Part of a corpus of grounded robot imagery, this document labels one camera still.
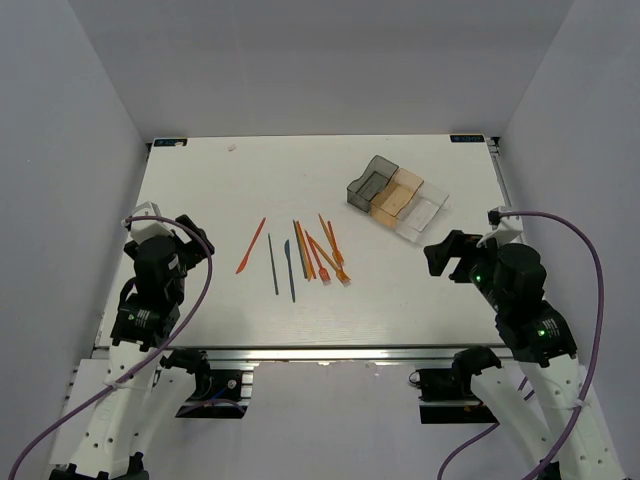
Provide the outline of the orange knife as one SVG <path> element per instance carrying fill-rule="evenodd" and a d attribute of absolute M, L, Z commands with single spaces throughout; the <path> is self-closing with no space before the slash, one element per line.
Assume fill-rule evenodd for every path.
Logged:
<path fill-rule="evenodd" d="M 244 269 L 246 268 L 246 266 L 247 266 L 247 264 L 249 262 L 252 250 L 253 250 L 255 244 L 257 243 L 257 241 L 258 241 L 258 239 L 260 237 L 260 234 L 261 234 L 261 232 L 262 232 L 262 230 L 264 228 L 266 220 L 267 220 L 267 218 L 263 217 L 262 220 L 260 221 L 260 223 L 259 223 L 259 225 L 258 225 L 258 227 L 257 227 L 257 229 L 256 229 L 256 231 L 255 231 L 250 243 L 249 243 L 249 246 L 248 246 L 248 248 L 247 248 L 247 250 L 246 250 L 246 252 L 245 252 L 245 254 L 243 256 L 243 258 L 240 261 L 240 263 L 239 263 L 239 265 L 238 265 L 238 267 L 236 269 L 236 274 L 242 273 L 244 271 Z"/>

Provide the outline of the blue knife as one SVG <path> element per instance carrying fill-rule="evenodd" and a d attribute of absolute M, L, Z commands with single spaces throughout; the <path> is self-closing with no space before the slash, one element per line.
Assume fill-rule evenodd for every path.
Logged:
<path fill-rule="evenodd" d="M 295 291 L 295 281 L 294 281 L 293 268 L 292 268 L 291 245 L 290 245 L 289 239 L 285 240 L 284 242 L 284 253 L 287 261 L 287 271 L 288 271 L 291 300 L 293 303 L 295 303 L 296 291 Z"/>

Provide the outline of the yellow chopstick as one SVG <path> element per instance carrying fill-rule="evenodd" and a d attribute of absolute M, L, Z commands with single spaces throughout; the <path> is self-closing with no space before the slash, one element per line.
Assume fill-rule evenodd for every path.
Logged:
<path fill-rule="evenodd" d="M 295 225 L 296 225 L 296 231 L 297 231 L 297 236 L 300 242 L 300 248 L 301 248 L 301 252 L 302 252 L 302 256 L 303 256 L 303 261 L 304 261 L 304 268 L 305 268 L 305 272 L 306 272 L 306 278 L 308 281 L 311 281 L 311 279 L 313 278 L 313 273 L 312 273 L 312 264 L 310 263 L 309 260 L 309 256 L 308 256 L 308 252 L 307 252 L 307 246 L 304 240 L 304 235 L 300 226 L 299 221 L 295 221 Z"/>

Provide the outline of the yellow fork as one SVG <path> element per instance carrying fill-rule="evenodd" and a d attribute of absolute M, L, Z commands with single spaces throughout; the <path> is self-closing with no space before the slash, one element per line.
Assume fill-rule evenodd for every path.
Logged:
<path fill-rule="evenodd" d="M 324 249 L 320 246 L 320 244 L 313 238 L 310 238 L 311 244 L 316 248 L 316 250 L 320 253 L 320 255 L 329 263 L 331 268 L 334 270 L 336 277 L 343 284 L 347 285 L 351 282 L 350 277 L 342 270 L 341 267 L 337 265 L 337 263 L 328 255 Z"/>

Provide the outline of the yellow knife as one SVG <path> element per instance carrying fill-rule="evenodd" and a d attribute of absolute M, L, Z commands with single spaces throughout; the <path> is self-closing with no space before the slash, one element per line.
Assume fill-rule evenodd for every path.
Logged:
<path fill-rule="evenodd" d="M 322 217 L 321 214 L 318 215 L 320 223 L 322 225 L 323 231 L 325 233 L 325 236 L 327 237 L 327 240 L 330 243 L 331 249 L 332 249 L 332 257 L 334 259 L 334 261 L 340 266 L 342 267 L 344 264 L 344 260 L 343 257 L 337 247 L 337 243 L 335 241 L 335 237 L 334 237 L 334 233 L 331 227 L 331 223 L 330 222 L 326 222 L 324 220 L 324 218 Z"/>

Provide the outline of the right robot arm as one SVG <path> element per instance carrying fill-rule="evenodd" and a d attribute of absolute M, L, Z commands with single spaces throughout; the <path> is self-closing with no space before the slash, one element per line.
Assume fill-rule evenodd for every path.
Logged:
<path fill-rule="evenodd" d="M 484 346 L 455 356 L 453 390 L 489 408 L 534 478 L 625 478 L 596 403 L 581 393 L 587 379 L 569 325 L 544 298 L 540 255 L 527 245 L 499 244 L 460 230 L 425 247 L 424 254 L 433 276 L 441 275 L 450 260 L 458 261 L 450 279 L 473 285 L 492 307 L 499 336 L 540 410 L 531 410 L 510 385 L 501 361 Z"/>

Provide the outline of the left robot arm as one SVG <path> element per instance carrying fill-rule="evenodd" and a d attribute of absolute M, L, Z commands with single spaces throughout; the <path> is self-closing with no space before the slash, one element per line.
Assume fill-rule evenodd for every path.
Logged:
<path fill-rule="evenodd" d="M 213 262 L 214 246 L 188 215 L 169 220 L 152 205 L 123 224 L 134 275 L 120 291 L 104 387 L 64 415 L 69 421 L 91 412 L 70 460 L 51 471 L 53 479 L 148 478 L 144 458 L 155 434 L 184 400 L 202 398 L 211 387 L 197 351 L 166 350 L 190 321 L 180 315 L 187 274 Z"/>

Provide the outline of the clear plastic container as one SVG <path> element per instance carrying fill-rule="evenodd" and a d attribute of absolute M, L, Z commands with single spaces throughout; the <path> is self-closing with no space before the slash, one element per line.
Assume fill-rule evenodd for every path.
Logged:
<path fill-rule="evenodd" d="M 395 233 L 414 244 L 420 243 L 448 198 L 448 192 L 424 182 L 397 215 Z"/>

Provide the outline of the orange plastic container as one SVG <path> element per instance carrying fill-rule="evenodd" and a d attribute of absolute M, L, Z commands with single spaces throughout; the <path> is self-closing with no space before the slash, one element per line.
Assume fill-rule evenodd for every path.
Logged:
<path fill-rule="evenodd" d="M 386 187 L 371 201 L 370 216 L 385 227 L 395 229 L 399 223 L 400 212 L 423 184 L 422 177 L 399 168 Z"/>

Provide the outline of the dark smoke plastic container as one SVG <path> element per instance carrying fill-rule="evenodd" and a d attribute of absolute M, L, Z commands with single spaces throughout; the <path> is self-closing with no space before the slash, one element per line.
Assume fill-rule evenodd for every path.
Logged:
<path fill-rule="evenodd" d="M 347 203 L 369 213 L 374 197 L 386 188 L 398 169 L 397 164 L 375 155 L 362 175 L 348 185 Z"/>

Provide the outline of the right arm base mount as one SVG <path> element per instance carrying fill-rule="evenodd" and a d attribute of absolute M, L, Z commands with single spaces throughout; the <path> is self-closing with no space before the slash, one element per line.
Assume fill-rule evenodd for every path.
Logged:
<path fill-rule="evenodd" d="M 496 418 L 471 391 L 471 377 L 484 369 L 502 367 L 498 356 L 486 346 L 456 353 L 450 367 L 421 368 L 408 377 L 419 391 L 423 425 L 493 424 Z"/>

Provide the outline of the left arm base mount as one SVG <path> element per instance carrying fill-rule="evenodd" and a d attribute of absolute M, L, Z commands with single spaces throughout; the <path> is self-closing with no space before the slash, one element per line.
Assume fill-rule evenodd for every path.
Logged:
<path fill-rule="evenodd" d="M 161 372 L 184 373 L 195 386 L 176 413 L 177 418 L 242 419 L 246 406 L 241 404 L 243 372 L 239 369 L 215 369 L 204 350 L 177 349 L 160 361 Z"/>

